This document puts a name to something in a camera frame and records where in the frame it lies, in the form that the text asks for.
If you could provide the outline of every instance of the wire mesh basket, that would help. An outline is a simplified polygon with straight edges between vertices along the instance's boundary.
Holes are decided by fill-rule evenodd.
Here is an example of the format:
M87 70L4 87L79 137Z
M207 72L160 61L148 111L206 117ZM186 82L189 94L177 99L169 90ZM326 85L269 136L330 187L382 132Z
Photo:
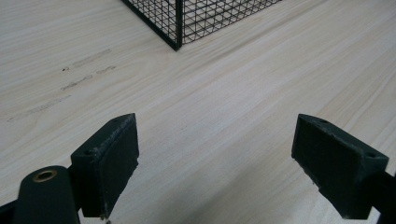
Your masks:
M122 0L174 50L280 1Z

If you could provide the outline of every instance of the screw hole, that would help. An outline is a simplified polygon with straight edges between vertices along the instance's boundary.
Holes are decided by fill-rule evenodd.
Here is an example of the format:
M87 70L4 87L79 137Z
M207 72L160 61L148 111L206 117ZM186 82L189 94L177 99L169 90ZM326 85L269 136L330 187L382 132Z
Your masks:
M320 123L329 123L329 121L324 120L324 119L320 119L319 122L320 122Z
M376 155L373 152L366 153L366 156L369 157L369 158L375 158L376 157Z
M84 153L85 155L89 156L93 153L93 150L86 150Z
M35 181L36 183L45 182L47 180L51 180L56 175L57 175L57 172L55 170L43 171L43 172L40 172L37 175L35 175L33 177L33 181Z

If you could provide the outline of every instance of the light wood surface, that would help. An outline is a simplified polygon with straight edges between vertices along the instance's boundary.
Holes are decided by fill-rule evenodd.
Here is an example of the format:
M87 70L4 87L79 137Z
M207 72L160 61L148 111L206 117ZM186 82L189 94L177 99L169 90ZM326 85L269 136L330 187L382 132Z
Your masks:
M2 0L0 204L135 112L112 223L375 223L341 219L291 143L299 113L321 117L394 174L395 100L394 0L285 0L179 52L118 0Z

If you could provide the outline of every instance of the metal wire frame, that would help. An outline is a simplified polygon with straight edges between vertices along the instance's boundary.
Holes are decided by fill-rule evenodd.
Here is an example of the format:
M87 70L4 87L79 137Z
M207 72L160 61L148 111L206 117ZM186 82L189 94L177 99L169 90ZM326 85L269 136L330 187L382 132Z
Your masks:
M122 0L174 50L279 1Z

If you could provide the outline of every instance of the scratch mark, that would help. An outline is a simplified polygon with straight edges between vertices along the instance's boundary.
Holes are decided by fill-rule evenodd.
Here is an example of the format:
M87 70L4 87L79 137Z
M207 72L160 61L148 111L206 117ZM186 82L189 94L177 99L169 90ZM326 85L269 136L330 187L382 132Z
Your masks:
M24 118L24 117L27 117L27 116L29 116L29 115L35 114L35 113L37 113L37 112L43 111L43 110L45 110L45 109L50 108L50 107L53 106L53 105L59 104L60 102L62 102L62 101L64 101L65 99L69 98L70 96L71 96L71 95L67 95L67 96L64 96L64 97L59 98L59 99L51 100L51 101L47 102L47 103L44 104L44 105L40 105L40 106L35 107L35 108L33 108L33 109L30 109L30 110L28 110L28 111L26 111L26 112L20 113L20 114L14 116L14 117L8 119L7 121L8 121L8 122L12 122L12 121L15 121L15 120L18 120L18 119L22 119L22 118Z
M81 61L73 63L73 65L75 67L81 67L82 65L84 65L86 63L91 63L91 62L95 61L96 59L101 58L103 55L105 55L105 54L107 54L109 52L111 52L111 49L107 49L107 50L104 50L102 52L96 53L96 54L94 54L94 55L92 55L92 56L90 56L88 58L85 58L85 59L83 59Z
M103 74L106 73L108 70L114 70L116 68L116 66L109 66L103 70L97 71L96 74Z
M65 91L65 90L67 90L67 89L69 89L69 88L72 88L72 87L74 87L74 86L77 86L80 82L85 81L85 80L88 80L88 79L91 79L91 78L93 78L92 75L87 75L87 76L85 76L85 77L82 78L82 79L79 79L79 80L74 81L74 82L70 82L69 84L67 84L67 86L62 87L61 90L62 90L62 91Z

